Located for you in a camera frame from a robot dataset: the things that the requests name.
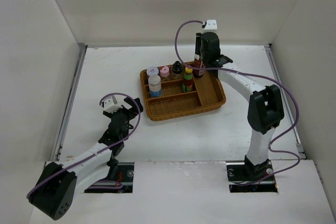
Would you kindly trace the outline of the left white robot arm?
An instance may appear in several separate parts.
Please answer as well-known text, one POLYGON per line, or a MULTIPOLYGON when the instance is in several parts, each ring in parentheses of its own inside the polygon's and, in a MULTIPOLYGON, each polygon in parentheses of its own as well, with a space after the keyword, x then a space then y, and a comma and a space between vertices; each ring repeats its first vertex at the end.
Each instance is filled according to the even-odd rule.
POLYGON ((103 115, 110 119, 108 128, 93 147, 66 162, 51 162, 45 166, 35 187, 27 194, 29 203, 58 220, 69 210, 73 199, 99 180, 113 181, 118 175, 116 156, 125 141, 137 129, 131 125, 140 119, 143 106, 139 98, 124 96, 130 107, 118 105, 116 94, 105 95, 99 102, 103 115))

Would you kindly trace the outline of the tall dark vinegar bottle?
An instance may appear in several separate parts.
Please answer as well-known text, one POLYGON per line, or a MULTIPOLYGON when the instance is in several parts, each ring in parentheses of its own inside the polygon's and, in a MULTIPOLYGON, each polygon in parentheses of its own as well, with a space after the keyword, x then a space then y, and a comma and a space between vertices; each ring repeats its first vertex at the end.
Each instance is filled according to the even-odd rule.
POLYGON ((193 62, 193 75, 194 77, 200 78, 204 75, 205 65, 200 57, 200 55, 195 54, 193 62))

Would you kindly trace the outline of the sauce jar white lid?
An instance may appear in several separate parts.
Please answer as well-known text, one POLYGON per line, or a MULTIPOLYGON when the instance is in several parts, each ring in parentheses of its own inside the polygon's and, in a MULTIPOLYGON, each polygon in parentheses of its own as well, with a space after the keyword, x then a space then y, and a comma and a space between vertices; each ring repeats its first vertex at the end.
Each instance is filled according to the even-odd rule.
POLYGON ((159 75, 160 71, 157 67, 148 67, 146 69, 146 75, 149 78, 150 76, 157 76, 159 75))

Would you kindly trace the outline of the red sauce bottle green label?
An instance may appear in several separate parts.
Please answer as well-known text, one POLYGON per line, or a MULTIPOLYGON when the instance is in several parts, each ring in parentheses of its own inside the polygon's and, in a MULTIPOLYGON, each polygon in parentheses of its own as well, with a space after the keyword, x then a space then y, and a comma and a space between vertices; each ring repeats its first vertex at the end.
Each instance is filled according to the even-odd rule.
POLYGON ((182 91, 191 92, 193 90, 193 69, 185 67, 185 72, 182 80, 182 91))

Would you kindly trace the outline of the black lid pepper shaker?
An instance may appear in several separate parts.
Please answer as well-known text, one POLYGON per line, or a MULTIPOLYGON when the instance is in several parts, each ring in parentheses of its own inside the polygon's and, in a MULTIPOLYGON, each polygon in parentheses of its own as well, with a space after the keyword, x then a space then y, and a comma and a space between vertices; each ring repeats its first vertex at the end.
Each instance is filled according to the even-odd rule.
POLYGON ((182 79, 182 77, 183 77, 183 65, 179 61, 176 61, 171 66, 171 79, 178 80, 182 79))

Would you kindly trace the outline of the pink lid spice shaker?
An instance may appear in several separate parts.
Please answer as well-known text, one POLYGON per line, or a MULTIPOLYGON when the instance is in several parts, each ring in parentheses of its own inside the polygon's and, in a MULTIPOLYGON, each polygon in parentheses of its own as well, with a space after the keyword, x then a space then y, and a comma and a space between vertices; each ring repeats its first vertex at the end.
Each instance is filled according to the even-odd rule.
POLYGON ((170 69, 168 66, 162 66, 160 68, 160 77, 161 79, 164 81, 164 80, 167 80, 168 77, 170 75, 170 69))

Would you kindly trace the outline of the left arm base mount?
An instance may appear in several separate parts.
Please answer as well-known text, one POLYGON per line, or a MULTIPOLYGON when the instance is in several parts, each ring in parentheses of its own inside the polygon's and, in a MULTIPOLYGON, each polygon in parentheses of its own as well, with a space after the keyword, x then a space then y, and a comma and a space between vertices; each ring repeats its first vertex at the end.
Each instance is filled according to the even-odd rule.
POLYGON ((86 194, 126 194, 133 193, 135 163, 119 163, 116 159, 110 163, 105 178, 98 180, 84 191, 86 194))

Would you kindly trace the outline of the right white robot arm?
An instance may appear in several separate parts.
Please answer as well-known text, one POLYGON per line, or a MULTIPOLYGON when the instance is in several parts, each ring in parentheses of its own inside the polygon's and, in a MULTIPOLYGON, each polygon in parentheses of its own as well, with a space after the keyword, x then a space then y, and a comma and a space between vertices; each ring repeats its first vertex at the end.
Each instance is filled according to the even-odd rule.
POLYGON ((247 120, 252 135, 243 172, 248 179, 257 179, 268 163, 268 146, 275 128, 284 118, 280 89, 274 84, 264 86, 258 83, 242 72, 233 60, 222 55, 219 37, 214 32, 197 33, 195 51, 206 70, 230 85, 248 102, 247 120))

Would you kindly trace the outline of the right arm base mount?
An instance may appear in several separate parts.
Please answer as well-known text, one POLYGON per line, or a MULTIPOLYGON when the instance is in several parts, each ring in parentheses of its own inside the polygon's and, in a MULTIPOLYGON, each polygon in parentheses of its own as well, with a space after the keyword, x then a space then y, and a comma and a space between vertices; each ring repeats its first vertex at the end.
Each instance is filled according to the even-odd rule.
POLYGON ((231 193, 277 193, 277 184, 271 161, 254 166, 247 157, 242 162, 226 163, 231 193))

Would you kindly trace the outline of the sago jar blue label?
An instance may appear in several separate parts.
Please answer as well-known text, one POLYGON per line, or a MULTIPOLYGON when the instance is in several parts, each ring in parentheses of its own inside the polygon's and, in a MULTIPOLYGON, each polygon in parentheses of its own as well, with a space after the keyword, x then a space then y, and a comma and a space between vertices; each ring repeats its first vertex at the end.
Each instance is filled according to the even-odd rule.
POLYGON ((149 76, 148 78, 150 96, 152 98, 160 97, 162 94, 161 78, 158 75, 149 76))

